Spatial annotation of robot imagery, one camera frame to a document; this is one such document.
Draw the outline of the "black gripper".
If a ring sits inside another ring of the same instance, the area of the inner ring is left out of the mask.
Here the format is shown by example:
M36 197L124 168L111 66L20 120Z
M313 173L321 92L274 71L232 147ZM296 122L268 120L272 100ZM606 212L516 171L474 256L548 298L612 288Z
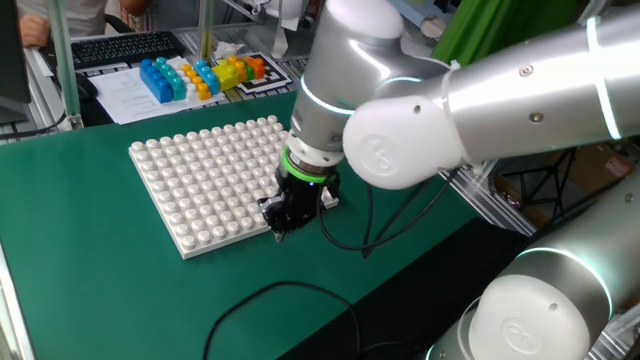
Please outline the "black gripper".
M264 219L276 242L298 233L317 216L318 209L337 204L339 186L334 181L325 185L323 181L301 180L285 169L275 171L275 180L276 192L264 199Z

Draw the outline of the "person's bare hand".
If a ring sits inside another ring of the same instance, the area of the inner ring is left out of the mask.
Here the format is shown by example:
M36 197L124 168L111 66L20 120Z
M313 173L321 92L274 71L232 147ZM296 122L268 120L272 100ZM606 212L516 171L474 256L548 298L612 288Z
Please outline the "person's bare hand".
M50 23L37 15L26 14L19 23L21 43L24 47L45 47L50 33Z

